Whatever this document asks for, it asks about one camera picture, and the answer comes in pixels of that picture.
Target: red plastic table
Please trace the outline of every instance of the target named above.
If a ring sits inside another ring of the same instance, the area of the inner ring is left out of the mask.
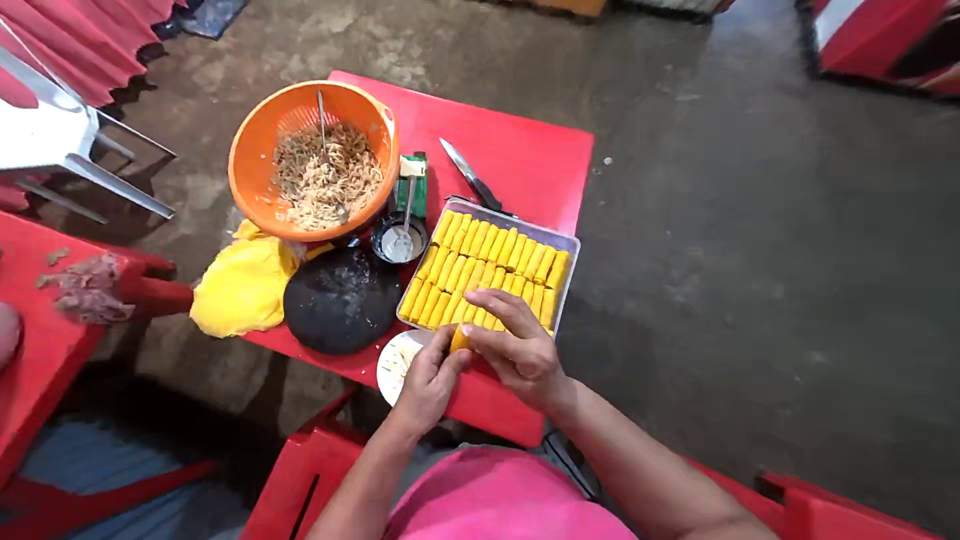
[[[440,145],[438,137],[442,136],[464,155],[505,210],[561,233],[576,232],[593,135],[343,71],[332,72],[329,80],[359,86],[393,111],[401,154],[426,152],[430,159],[427,222],[431,229],[447,196],[456,194],[476,200]],[[413,272],[413,265],[409,266],[406,279]],[[322,355],[304,347],[284,324],[268,331],[248,332],[243,337],[376,388],[379,350],[391,337],[408,329],[395,321],[374,346],[346,356]],[[460,377],[446,415],[527,448],[540,443],[543,431],[543,416],[518,400],[486,364],[477,365]]]
[[[47,255],[69,253],[55,266]],[[138,316],[190,309],[193,292],[184,283],[146,278],[148,268],[173,270],[166,259],[59,233],[0,212],[0,301],[20,312],[23,337],[10,363],[0,368],[0,490],[20,464],[34,436],[83,367],[104,327],[73,323],[54,308],[54,285],[37,289],[40,274],[105,253],[117,256],[119,296],[137,305]]]

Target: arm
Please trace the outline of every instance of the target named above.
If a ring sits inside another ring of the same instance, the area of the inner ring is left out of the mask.
[[[454,326],[441,327],[414,357],[396,406],[373,434],[337,492],[307,534],[307,540],[373,540],[383,536],[396,483],[417,441],[443,416],[469,352],[446,359]]]
[[[655,539],[776,538],[727,492],[568,377],[553,340],[521,299],[492,290],[467,299],[511,332],[464,327],[470,346],[573,441],[627,515]]]

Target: metal tray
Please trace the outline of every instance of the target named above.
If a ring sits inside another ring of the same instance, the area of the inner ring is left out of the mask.
[[[577,257],[580,255],[580,239],[576,236],[567,236],[566,234],[560,234],[556,231],[551,231],[540,225],[534,225],[533,223],[528,223],[521,219],[516,219],[508,215],[504,215],[499,212],[495,212],[490,209],[485,209],[483,207],[474,205],[470,201],[465,201],[459,198],[450,198],[446,200],[446,205],[444,205],[444,211],[453,210],[461,213],[470,214],[473,219],[482,219],[484,221],[489,221],[492,225],[499,227],[500,229],[511,227],[516,227],[516,232],[518,234],[526,234],[528,237],[537,240],[537,242],[552,246],[557,251],[566,251],[570,253],[570,263],[569,267],[566,270],[566,277],[564,277],[564,283],[561,286],[560,290],[557,291],[557,315],[553,318],[553,326],[550,328],[554,333],[557,332],[557,329],[560,327],[560,317],[564,314],[564,303],[566,302],[566,292],[570,290],[570,280],[573,278],[573,270],[577,266]],[[433,242],[433,235],[437,232],[436,227],[434,227],[433,233],[430,234],[430,242]],[[420,261],[417,263],[417,272],[420,271],[420,267],[423,265],[423,257],[420,257]],[[411,326],[414,328],[419,328],[421,330],[429,331],[427,327],[422,327],[418,324],[405,321],[400,318],[400,306],[403,305],[403,299],[407,297],[407,293],[410,291],[410,284],[407,283],[407,290],[403,291],[403,298],[400,299],[400,303],[396,305],[396,318],[400,320],[401,323]]]

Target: person's right hand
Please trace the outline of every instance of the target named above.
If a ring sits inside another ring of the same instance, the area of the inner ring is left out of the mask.
[[[500,380],[524,403],[547,416],[561,414],[575,397],[573,379],[560,366],[550,334],[523,299],[508,292],[481,289],[464,297],[482,307],[510,331],[464,325],[470,347],[490,363]]]

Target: knife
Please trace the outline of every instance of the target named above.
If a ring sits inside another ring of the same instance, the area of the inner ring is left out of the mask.
[[[470,184],[470,188],[473,189],[473,192],[476,193],[477,197],[480,198],[480,201],[483,202],[483,206],[496,212],[508,213],[503,211],[503,205],[500,203],[500,201],[496,200],[496,197],[493,196],[493,192],[490,191],[490,188],[487,187],[482,180],[477,178],[476,173],[474,173],[473,169],[467,165],[467,160],[464,160],[464,157],[457,152],[457,149],[442,138],[440,139],[440,143],[444,146],[446,154],[450,156],[451,160],[453,160],[453,164],[457,165],[457,168],[460,169],[460,172],[467,179],[467,184]]]

